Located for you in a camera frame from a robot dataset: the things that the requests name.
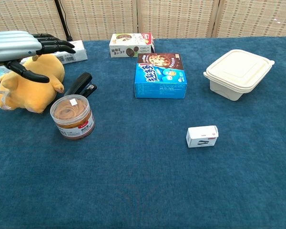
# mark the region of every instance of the blue cookie box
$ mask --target blue cookie box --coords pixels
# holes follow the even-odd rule
[[[164,68],[149,63],[136,65],[136,98],[184,99],[186,88],[187,81],[183,69]]]

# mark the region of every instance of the yellow plush toy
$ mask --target yellow plush toy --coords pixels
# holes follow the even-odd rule
[[[0,77],[0,108],[14,110],[25,108],[28,111],[42,113],[55,99],[57,92],[63,93],[62,81],[64,67],[53,54],[34,56],[28,59],[23,66],[34,73],[49,77],[49,83],[37,83],[27,80],[15,72],[9,72]]]

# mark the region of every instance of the blue tablecloth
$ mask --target blue tablecloth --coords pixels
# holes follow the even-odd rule
[[[286,37],[156,40],[183,60],[178,100],[136,99],[136,58],[84,45],[88,60],[65,65],[64,86],[93,75],[92,134],[65,139],[50,108],[0,110],[0,226],[286,228]],[[276,62],[236,102],[203,76],[231,49]],[[187,128],[203,125],[218,127],[215,146],[189,149]]]

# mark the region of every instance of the silver robotic hand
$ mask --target silver robotic hand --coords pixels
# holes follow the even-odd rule
[[[22,77],[39,82],[48,83],[47,76],[26,70],[20,64],[23,58],[49,54],[54,52],[75,53],[74,46],[50,34],[29,34],[26,31],[0,31],[0,66],[21,75]]]

